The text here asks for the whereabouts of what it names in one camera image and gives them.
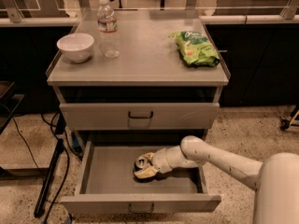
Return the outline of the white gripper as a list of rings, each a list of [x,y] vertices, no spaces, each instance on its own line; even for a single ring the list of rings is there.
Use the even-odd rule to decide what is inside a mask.
[[[165,174],[178,168],[182,164],[182,152],[180,147],[162,148],[155,154],[153,152],[144,154],[142,159],[146,163],[151,162],[153,166],[136,171],[134,175],[138,179],[147,179],[156,176],[158,172]]]

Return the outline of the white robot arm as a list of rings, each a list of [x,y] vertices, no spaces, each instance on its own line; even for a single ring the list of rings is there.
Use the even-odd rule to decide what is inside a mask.
[[[135,160],[135,177],[146,179],[176,168],[211,163],[255,192],[253,224],[299,224],[299,155],[278,153],[263,162],[186,136],[175,147],[148,152]]]

